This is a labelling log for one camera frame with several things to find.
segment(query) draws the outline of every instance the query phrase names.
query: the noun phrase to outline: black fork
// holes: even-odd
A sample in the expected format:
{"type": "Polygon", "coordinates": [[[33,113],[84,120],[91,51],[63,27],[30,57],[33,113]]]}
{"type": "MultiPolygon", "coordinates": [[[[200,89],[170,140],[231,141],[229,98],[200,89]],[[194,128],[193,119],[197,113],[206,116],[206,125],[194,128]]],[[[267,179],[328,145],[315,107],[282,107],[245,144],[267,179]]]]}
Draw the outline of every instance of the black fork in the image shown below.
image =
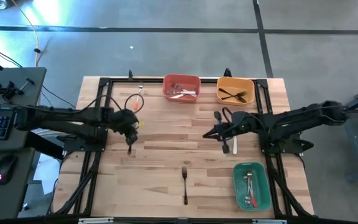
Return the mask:
{"type": "Polygon", "coordinates": [[[183,177],[183,180],[185,180],[185,205],[188,204],[187,202],[187,192],[186,192],[186,178],[187,178],[187,169],[186,167],[181,167],[181,176],[183,177]]]}

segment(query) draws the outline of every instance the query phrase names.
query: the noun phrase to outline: red basket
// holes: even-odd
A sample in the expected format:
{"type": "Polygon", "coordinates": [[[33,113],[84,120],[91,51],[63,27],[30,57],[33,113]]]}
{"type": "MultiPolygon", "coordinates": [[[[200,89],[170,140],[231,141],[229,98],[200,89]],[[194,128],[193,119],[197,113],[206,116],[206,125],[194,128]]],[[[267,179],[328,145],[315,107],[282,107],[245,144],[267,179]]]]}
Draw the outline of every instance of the red basket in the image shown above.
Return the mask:
{"type": "Polygon", "coordinates": [[[168,74],[165,76],[162,83],[162,92],[170,101],[194,103],[199,97],[200,91],[201,80],[198,76],[195,75],[168,74]],[[179,95],[179,93],[171,95],[167,93],[167,90],[181,91],[179,88],[174,88],[175,85],[179,85],[182,90],[195,91],[196,96],[194,97],[189,94],[185,94],[183,97],[177,99],[171,98],[173,96],[179,95]]]}

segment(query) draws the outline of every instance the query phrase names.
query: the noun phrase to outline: plastic bin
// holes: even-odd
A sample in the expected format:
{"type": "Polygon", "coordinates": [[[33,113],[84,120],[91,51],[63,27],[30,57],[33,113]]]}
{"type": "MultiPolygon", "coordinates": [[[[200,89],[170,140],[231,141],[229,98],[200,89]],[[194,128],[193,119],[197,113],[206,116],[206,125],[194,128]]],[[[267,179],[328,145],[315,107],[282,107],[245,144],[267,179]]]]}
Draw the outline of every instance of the plastic bin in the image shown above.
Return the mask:
{"type": "Polygon", "coordinates": [[[245,211],[261,211],[269,208],[272,203],[270,198],[269,184],[266,178],[266,172],[262,164],[258,162],[240,163],[234,166],[233,170],[234,190],[236,191],[236,201],[238,206],[245,211]],[[252,170],[252,188],[254,198],[258,207],[246,205],[247,180],[244,176],[248,170],[252,170]]]}
{"type": "Polygon", "coordinates": [[[195,75],[184,75],[184,74],[168,74],[164,77],[162,83],[162,92],[170,101],[177,102],[188,102],[194,103],[200,95],[201,91],[201,80],[195,75]],[[182,89],[188,91],[196,91],[196,97],[191,95],[184,95],[181,98],[172,99],[171,97],[178,94],[170,95],[167,90],[180,91],[180,89],[174,88],[175,85],[179,85],[182,89]]]}
{"type": "Polygon", "coordinates": [[[216,96],[218,97],[217,98],[218,103],[244,106],[255,100],[255,85],[252,80],[246,78],[221,77],[218,79],[218,82],[216,84],[216,96]],[[219,91],[219,88],[226,90],[228,93],[231,93],[232,95],[236,95],[242,91],[246,91],[247,94],[243,96],[243,99],[245,99],[247,102],[243,103],[235,97],[222,100],[222,98],[230,95],[219,91]]]}

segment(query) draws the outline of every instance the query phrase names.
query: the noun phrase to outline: orange basket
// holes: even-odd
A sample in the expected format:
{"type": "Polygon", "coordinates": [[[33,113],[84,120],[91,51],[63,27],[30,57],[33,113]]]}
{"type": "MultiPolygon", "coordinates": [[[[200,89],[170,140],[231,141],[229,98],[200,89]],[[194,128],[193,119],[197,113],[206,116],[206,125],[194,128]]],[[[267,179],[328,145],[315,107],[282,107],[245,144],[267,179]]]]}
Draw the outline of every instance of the orange basket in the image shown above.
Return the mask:
{"type": "Polygon", "coordinates": [[[255,100],[255,85],[252,80],[246,78],[221,77],[216,84],[216,96],[218,97],[218,103],[244,106],[255,100]],[[220,88],[232,95],[246,91],[246,94],[242,96],[246,102],[241,102],[236,97],[226,98],[230,95],[223,91],[219,91],[220,88]]]}
{"type": "Polygon", "coordinates": [[[170,101],[194,103],[199,97],[200,91],[201,91],[201,80],[198,76],[195,75],[168,74],[165,76],[164,81],[162,83],[162,93],[170,101]],[[180,92],[183,90],[195,91],[196,94],[193,96],[189,94],[185,94],[182,97],[175,99],[172,97],[179,95],[178,93],[177,94],[167,93],[167,91],[180,92]]]}

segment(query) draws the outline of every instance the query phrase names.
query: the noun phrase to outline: fork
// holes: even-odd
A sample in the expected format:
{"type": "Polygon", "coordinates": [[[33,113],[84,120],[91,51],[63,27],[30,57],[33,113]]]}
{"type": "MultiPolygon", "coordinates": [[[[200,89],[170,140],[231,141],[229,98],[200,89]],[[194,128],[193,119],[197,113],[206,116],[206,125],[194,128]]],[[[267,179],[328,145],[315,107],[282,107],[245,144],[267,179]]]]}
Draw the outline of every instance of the fork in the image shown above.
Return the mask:
{"type": "Polygon", "coordinates": [[[185,205],[188,204],[187,202],[187,192],[186,192],[186,178],[187,178],[187,169],[185,166],[181,167],[181,176],[183,177],[183,180],[185,180],[185,205]]]}
{"type": "Polygon", "coordinates": [[[218,90],[221,91],[221,92],[223,92],[223,93],[225,93],[225,94],[230,95],[230,97],[236,98],[236,99],[239,100],[241,103],[246,103],[246,102],[247,102],[243,97],[240,97],[240,96],[237,96],[237,95],[233,95],[233,94],[227,92],[226,90],[224,90],[224,89],[222,89],[222,88],[219,88],[218,90]]]}
{"type": "Polygon", "coordinates": [[[251,193],[251,187],[250,187],[250,179],[249,179],[249,176],[248,176],[248,172],[247,172],[247,175],[244,176],[244,179],[247,179],[247,195],[246,195],[246,205],[247,206],[250,206],[251,205],[251,198],[250,198],[250,193],[251,193]]]}
{"type": "Polygon", "coordinates": [[[248,173],[247,173],[247,176],[248,176],[248,188],[249,188],[249,195],[250,195],[250,202],[251,204],[257,208],[258,207],[258,204],[256,203],[256,200],[255,200],[255,197],[254,197],[254,189],[252,187],[252,170],[248,170],[248,173]]]}
{"type": "MultiPolygon", "coordinates": [[[[140,94],[142,90],[143,90],[143,83],[141,82],[139,83],[139,92],[137,94],[140,94]]],[[[138,107],[139,107],[139,95],[137,95],[134,109],[137,110],[138,107]]]]}
{"type": "Polygon", "coordinates": [[[173,91],[173,90],[167,90],[167,93],[169,94],[169,95],[174,95],[174,94],[178,94],[178,93],[180,93],[180,94],[196,94],[196,92],[195,91],[173,91]]]}

